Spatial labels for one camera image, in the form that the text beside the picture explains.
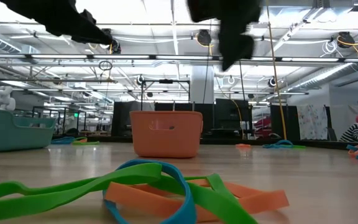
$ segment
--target ceiling pipe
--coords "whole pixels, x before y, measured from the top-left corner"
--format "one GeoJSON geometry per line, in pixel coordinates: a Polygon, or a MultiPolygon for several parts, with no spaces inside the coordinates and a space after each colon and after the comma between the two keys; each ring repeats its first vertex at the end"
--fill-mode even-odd
{"type": "Polygon", "coordinates": [[[358,63],[343,63],[333,68],[322,68],[317,72],[307,75],[300,81],[292,83],[288,86],[287,91],[297,91],[302,89],[311,89],[324,83],[333,81],[337,78],[345,77],[358,71],[358,63]]]}

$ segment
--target wooden floor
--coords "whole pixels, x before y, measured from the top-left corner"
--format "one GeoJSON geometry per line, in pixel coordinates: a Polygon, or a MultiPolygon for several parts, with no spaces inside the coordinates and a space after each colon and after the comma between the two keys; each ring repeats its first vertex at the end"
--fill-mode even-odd
{"type": "MultiPolygon", "coordinates": [[[[50,146],[48,149],[0,153],[0,182],[18,180],[42,187],[96,177],[134,159],[131,144],[50,146]]],[[[254,147],[241,153],[234,146],[201,146],[194,159],[162,159],[184,175],[218,173],[230,182],[262,190],[284,189],[290,206],[254,217],[260,223],[358,223],[358,161],[346,151],[271,150],[254,147]]],[[[29,217],[0,223],[115,223],[103,207],[101,192],[29,217]]],[[[158,223],[127,208],[130,223],[158,223]]]]}

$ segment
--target plastic basket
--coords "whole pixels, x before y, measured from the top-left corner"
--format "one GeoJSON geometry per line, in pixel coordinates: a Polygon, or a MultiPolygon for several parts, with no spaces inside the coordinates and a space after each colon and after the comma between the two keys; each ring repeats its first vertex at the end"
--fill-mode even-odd
{"type": "Polygon", "coordinates": [[[195,157],[203,115],[192,111],[133,111],[132,138],[140,157],[195,157]]]}
{"type": "Polygon", "coordinates": [[[50,144],[55,119],[15,117],[0,110],[0,151],[43,148],[50,144]]]}

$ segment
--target ceiling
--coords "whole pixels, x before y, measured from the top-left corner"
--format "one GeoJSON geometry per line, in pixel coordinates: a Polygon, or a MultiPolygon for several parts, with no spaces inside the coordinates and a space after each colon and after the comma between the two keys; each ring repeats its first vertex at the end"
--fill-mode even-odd
{"type": "MultiPolygon", "coordinates": [[[[327,41],[338,32],[347,31],[358,43],[358,12],[349,12],[349,8],[339,7],[333,9],[319,9],[314,14],[308,15],[311,6],[279,6],[270,7],[270,20],[272,23],[272,39],[275,46],[276,57],[358,57],[354,48],[341,49],[327,46],[327,41]],[[308,22],[303,23],[305,16],[308,22]],[[289,34],[286,41],[281,41],[289,34]]],[[[200,29],[210,29],[213,38],[211,52],[219,55],[218,32],[219,21],[203,21],[195,24],[191,21],[185,0],[173,1],[174,18],[171,1],[167,0],[77,0],[77,10],[81,12],[87,9],[97,20],[100,28],[110,28],[122,49],[122,54],[134,55],[202,55],[207,56],[208,48],[197,43],[193,37],[200,29]]],[[[251,24],[247,31],[255,39],[255,57],[271,56],[270,35],[267,24],[267,11],[264,8],[259,23],[251,24]]],[[[40,54],[108,54],[108,48],[104,49],[95,44],[79,44],[70,40],[70,37],[55,37],[45,31],[44,27],[35,21],[25,18],[10,11],[3,3],[0,3],[0,35],[12,43],[26,44],[36,48],[40,54]]],[[[40,62],[57,64],[55,60],[40,60],[40,62]]],[[[63,60],[62,62],[77,64],[81,60],[63,60]]],[[[135,63],[131,66],[128,60],[115,60],[111,71],[102,71],[97,65],[85,66],[34,66],[28,63],[17,63],[10,60],[0,59],[0,64],[8,66],[21,74],[29,75],[30,66],[32,74],[37,78],[61,77],[75,80],[94,80],[97,78],[107,79],[110,77],[117,83],[87,83],[89,89],[100,90],[135,90],[136,77],[142,74],[146,79],[159,80],[170,78],[174,80],[189,80],[192,76],[191,63],[162,63],[159,66],[150,66],[153,62],[135,63]]],[[[263,65],[233,65],[227,72],[220,71],[219,65],[212,66],[218,80],[215,82],[215,97],[223,97],[219,94],[219,86],[224,91],[241,90],[241,72],[246,91],[273,91],[267,85],[268,79],[273,77],[273,66],[263,65]]],[[[279,64],[277,77],[285,89],[286,86],[298,82],[301,78],[318,70],[316,64],[279,64]]],[[[44,88],[75,88],[74,83],[30,83],[32,86],[44,88]]],[[[153,84],[150,90],[183,90],[187,86],[153,84]]],[[[48,96],[56,95],[45,91],[48,96]]],[[[115,93],[105,92],[112,100],[133,100],[138,93],[115,93]]],[[[79,93],[65,95],[74,99],[81,99],[79,93]]],[[[241,94],[233,94],[232,98],[242,98],[241,94]]],[[[154,96],[154,100],[185,100],[183,93],[164,93],[154,96]]]]}

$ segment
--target ceiling duct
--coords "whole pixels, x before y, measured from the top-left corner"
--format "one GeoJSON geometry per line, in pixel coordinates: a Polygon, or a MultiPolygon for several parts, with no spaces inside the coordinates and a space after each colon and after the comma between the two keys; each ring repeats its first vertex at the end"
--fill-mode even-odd
{"type": "Polygon", "coordinates": [[[337,65],[332,68],[322,68],[317,72],[314,72],[306,77],[302,78],[300,81],[291,84],[288,86],[288,91],[297,91],[299,89],[311,89],[317,86],[320,86],[324,83],[333,81],[337,78],[350,75],[358,71],[358,63],[344,63],[342,65],[337,65]]]}
{"type": "Polygon", "coordinates": [[[10,54],[39,54],[33,46],[13,42],[0,34],[0,50],[10,54]]]}

